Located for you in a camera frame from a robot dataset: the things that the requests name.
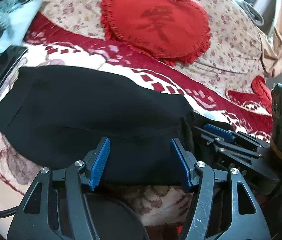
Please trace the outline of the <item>grey folded cloth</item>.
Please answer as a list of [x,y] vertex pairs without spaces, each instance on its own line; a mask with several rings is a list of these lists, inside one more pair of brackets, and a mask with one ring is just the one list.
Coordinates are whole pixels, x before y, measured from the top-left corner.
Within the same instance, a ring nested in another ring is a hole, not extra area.
[[253,22],[257,27],[264,25],[264,18],[262,15],[249,3],[244,0],[234,0],[242,10],[247,14],[248,18]]

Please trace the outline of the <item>red white plush blanket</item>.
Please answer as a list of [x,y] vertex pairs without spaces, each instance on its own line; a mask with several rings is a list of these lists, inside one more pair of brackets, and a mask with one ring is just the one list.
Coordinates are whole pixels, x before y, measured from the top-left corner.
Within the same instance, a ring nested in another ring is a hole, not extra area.
[[191,151],[205,113],[226,129],[270,139],[257,96],[234,101],[116,41],[71,33],[38,14],[27,53],[0,91],[0,179],[25,193],[42,166],[63,168],[111,140],[104,183],[145,226],[181,224],[190,194],[176,184],[169,140]]

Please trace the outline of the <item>red heart pillow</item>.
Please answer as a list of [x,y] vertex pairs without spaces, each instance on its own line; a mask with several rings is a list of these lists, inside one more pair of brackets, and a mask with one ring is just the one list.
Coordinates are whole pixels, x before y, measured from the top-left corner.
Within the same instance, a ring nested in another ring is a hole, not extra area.
[[102,0],[108,40],[167,65],[189,65],[210,47],[208,13],[196,0]]

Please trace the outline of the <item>black pants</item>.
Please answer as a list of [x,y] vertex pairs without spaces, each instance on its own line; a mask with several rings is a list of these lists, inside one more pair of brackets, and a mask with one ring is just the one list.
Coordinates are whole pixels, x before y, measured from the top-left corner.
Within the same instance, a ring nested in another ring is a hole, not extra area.
[[81,67],[22,67],[0,101],[0,132],[18,153],[42,167],[69,167],[107,137],[105,184],[177,185],[170,140],[180,139],[193,152],[193,128],[214,122],[232,129],[195,113],[181,94]]

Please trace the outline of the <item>floral quilt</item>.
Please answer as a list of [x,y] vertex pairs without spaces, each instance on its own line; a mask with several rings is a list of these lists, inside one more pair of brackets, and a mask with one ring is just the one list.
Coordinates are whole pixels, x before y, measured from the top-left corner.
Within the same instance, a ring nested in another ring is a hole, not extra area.
[[234,0],[44,0],[74,34],[123,43],[208,88],[249,92],[263,76],[259,31]]

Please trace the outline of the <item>beige curtain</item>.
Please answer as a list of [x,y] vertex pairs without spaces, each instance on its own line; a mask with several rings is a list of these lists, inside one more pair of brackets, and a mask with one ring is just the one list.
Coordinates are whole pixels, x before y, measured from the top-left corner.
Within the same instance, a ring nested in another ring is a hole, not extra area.
[[282,73],[282,0],[276,0],[275,15],[269,32],[260,32],[259,36],[264,71],[269,77],[277,77]]

